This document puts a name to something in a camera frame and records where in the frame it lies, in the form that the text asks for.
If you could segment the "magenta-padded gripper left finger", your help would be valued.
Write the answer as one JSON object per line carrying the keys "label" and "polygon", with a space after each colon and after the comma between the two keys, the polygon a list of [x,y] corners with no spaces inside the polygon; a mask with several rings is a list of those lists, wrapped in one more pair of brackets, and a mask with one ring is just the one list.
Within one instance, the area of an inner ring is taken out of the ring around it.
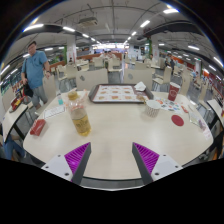
{"label": "magenta-padded gripper left finger", "polygon": [[91,143],[88,142],[65,155],[54,156],[42,169],[80,185],[90,154]]}

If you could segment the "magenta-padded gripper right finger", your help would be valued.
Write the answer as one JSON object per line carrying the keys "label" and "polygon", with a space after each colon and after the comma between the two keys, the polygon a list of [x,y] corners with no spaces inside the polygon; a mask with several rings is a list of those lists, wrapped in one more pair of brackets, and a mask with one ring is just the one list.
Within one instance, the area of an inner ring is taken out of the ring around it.
{"label": "magenta-padded gripper right finger", "polygon": [[169,155],[158,154],[138,143],[132,144],[132,154],[136,160],[144,185],[182,169],[182,166]]}

